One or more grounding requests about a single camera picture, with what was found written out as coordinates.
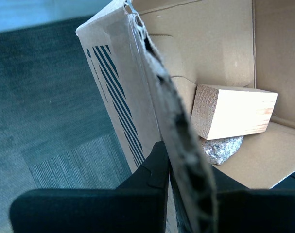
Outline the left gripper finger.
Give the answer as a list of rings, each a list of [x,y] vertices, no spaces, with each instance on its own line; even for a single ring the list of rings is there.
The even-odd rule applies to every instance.
[[[16,233],[163,233],[169,159],[156,142],[139,168],[115,189],[34,189],[10,206]]]
[[[214,168],[220,233],[295,233],[295,179],[250,189]]]

